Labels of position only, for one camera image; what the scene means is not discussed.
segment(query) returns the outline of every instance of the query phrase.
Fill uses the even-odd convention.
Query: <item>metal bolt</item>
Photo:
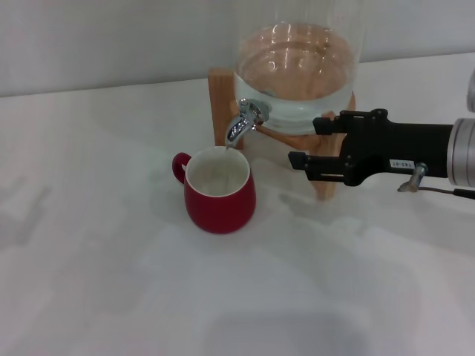
[[[246,98],[242,98],[241,100],[239,100],[239,106],[240,108],[243,108],[243,107],[246,107],[249,105],[249,100],[246,99]]]
[[[409,181],[401,185],[398,191],[410,191],[411,193],[416,193],[421,186],[422,178],[425,177],[428,171],[429,168],[425,163],[418,163]]]

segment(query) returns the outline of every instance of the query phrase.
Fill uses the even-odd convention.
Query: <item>mug handle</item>
[[[189,154],[181,152],[173,158],[173,162],[171,163],[173,174],[181,184],[185,184],[185,170],[183,169],[183,166],[186,167],[188,162],[190,162],[190,159],[191,156]]]

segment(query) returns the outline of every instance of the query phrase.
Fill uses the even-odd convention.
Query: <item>wooden dispenser base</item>
[[[224,146],[226,130],[229,123],[239,114],[235,99],[234,72],[221,68],[211,69],[208,75],[208,86],[213,116],[214,143],[216,146]],[[352,95],[348,110],[354,111],[355,107],[355,96]],[[335,114],[330,112],[325,116],[333,119]],[[275,132],[264,126],[259,126],[258,131],[297,151],[309,151],[311,155],[315,156],[338,156],[344,138],[344,134],[341,133],[331,136],[319,136],[317,134],[290,136]],[[236,148],[242,150],[243,147],[243,140],[241,140]],[[335,195],[336,183],[311,183],[317,192],[317,198],[319,200],[329,200]]]

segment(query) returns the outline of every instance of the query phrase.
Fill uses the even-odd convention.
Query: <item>white wall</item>
[[[0,96],[203,77],[232,1],[0,0]],[[474,0],[369,1],[363,61],[475,51]]]

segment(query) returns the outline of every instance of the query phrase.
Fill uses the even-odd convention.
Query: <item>metal spigot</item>
[[[265,102],[254,99],[241,99],[238,103],[239,116],[236,116],[228,127],[226,147],[235,147],[243,135],[255,130],[269,119],[269,106]]]

